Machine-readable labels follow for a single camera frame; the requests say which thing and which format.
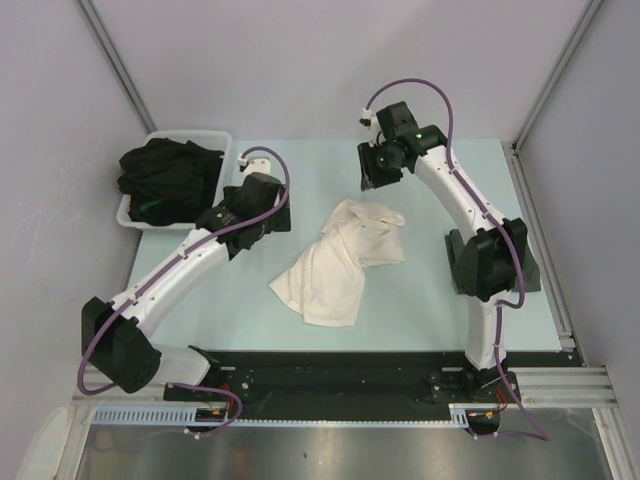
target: white wall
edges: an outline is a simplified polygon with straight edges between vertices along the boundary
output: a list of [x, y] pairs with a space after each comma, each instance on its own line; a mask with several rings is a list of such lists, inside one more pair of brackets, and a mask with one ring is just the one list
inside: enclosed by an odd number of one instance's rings
[[608, 2], [523, 150], [579, 339], [640, 448], [640, 2]]
[[[462, 137], [512, 140], [586, 0], [96, 0], [159, 128], [237, 139], [355, 138], [400, 77], [451, 96]], [[419, 119], [440, 99], [409, 86]]]
[[80, 309], [124, 281], [117, 160], [141, 127], [71, 0], [0, 0], [0, 477], [71, 399]]

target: plastic storage tray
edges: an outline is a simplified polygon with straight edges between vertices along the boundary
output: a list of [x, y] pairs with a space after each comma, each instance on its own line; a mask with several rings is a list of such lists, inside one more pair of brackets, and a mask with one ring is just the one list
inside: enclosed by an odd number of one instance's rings
[[[216, 185], [216, 195], [213, 204], [217, 204], [222, 200], [222, 186], [227, 175], [229, 167], [229, 157], [231, 154], [231, 135], [226, 132], [216, 132], [213, 130], [161, 130], [153, 132], [145, 139], [145, 145], [152, 138], [168, 138], [180, 143], [186, 143], [191, 140], [193, 143], [200, 145], [209, 150], [221, 150], [224, 152], [222, 159], [222, 168], [220, 169], [220, 177]], [[134, 222], [129, 217], [129, 204], [131, 203], [131, 195], [123, 195], [116, 214], [116, 220], [123, 227], [134, 227], [140, 230], [190, 230], [195, 225], [193, 223], [174, 223], [164, 227], [155, 227], [145, 222]]]

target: black garment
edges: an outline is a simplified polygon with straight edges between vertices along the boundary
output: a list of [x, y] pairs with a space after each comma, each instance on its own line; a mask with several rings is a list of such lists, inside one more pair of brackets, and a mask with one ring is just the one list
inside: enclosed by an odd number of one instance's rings
[[213, 204], [223, 155], [167, 138], [126, 153], [118, 186], [131, 195], [131, 220], [155, 226], [195, 222]]

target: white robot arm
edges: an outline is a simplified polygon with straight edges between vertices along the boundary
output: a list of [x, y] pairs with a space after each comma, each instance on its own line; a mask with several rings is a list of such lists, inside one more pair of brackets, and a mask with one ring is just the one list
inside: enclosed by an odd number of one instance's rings
[[[453, 159], [459, 174], [467, 180], [472, 188], [478, 191], [458, 164], [455, 155], [453, 155]], [[416, 177], [422, 180], [437, 195], [440, 203], [449, 212], [460, 229], [462, 239], [466, 244], [476, 236], [478, 230], [489, 231], [494, 227], [449, 171], [444, 146], [430, 149], [427, 155], [420, 156], [416, 161]], [[495, 218], [504, 218], [504, 215], [493, 207], [484, 196], [479, 195]], [[493, 355], [493, 343], [496, 337], [495, 306], [499, 300], [506, 300], [509, 297], [509, 293], [509, 291], [504, 290], [497, 292], [487, 301], [481, 301], [476, 297], [468, 298], [469, 323], [465, 354], [471, 364], [478, 370], [495, 366]], [[500, 360], [503, 360], [504, 357], [503, 335], [500, 340]]]
[[[198, 385], [210, 363], [196, 348], [172, 348], [149, 340], [166, 314], [204, 275], [240, 250], [250, 249], [264, 235], [291, 229], [289, 173], [282, 159], [266, 147], [285, 173], [285, 185], [243, 160], [241, 187], [225, 187], [224, 200], [205, 212], [184, 242], [137, 284], [109, 302], [97, 297], [82, 309], [82, 353], [78, 388], [96, 395], [114, 385], [133, 393], [149, 382]], [[113, 384], [89, 390], [83, 376], [88, 363]]]
[[[502, 232], [509, 235], [521, 259], [526, 246], [526, 226], [520, 219], [506, 220], [479, 193], [453, 151], [447, 152], [444, 134], [433, 125], [419, 128], [406, 103], [390, 105], [377, 114], [364, 109], [360, 123], [371, 134], [368, 143], [358, 146], [361, 189], [398, 182], [402, 178], [401, 169], [406, 167], [436, 194], [458, 226], [465, 247], [456, 260], [453, 276], [459, 290], [469, 296], [465, 354], [478, 372], [491, 369], [495, 372], [496, 306], [507, 301], [520, 271]], [[500, 362], [506, 355], [503, 343], [501, 335]]]

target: crumpled white cloth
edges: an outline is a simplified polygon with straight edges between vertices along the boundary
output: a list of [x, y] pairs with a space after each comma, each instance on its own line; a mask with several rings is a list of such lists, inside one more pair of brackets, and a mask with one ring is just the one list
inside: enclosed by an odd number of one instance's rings
[[306, 323], [355, 323], [364, 290], [362, 267], [404, 262], [398, 229], [404, 217], [377, 203], [341, 202], [321, 238], [270, 287]]

